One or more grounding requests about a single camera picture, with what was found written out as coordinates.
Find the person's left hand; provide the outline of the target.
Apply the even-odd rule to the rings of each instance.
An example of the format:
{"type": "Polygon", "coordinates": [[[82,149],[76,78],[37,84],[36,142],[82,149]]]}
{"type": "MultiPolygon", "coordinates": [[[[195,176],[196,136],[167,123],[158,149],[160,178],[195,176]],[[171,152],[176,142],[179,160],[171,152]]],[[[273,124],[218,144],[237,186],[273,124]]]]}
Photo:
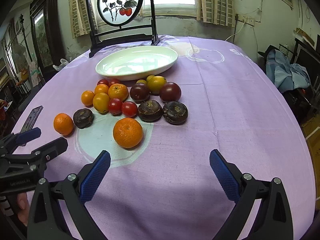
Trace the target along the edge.
{"type": "Polygon", "coordinates": [[[18,211],[17,216],[19,220],[25,225],[28,225],[28,218],[29,218],[29,211],[30,205],[28,201],[28,195],[26,192],[19,193],[17,195],[17,204],[18,204],[18,211]]]}

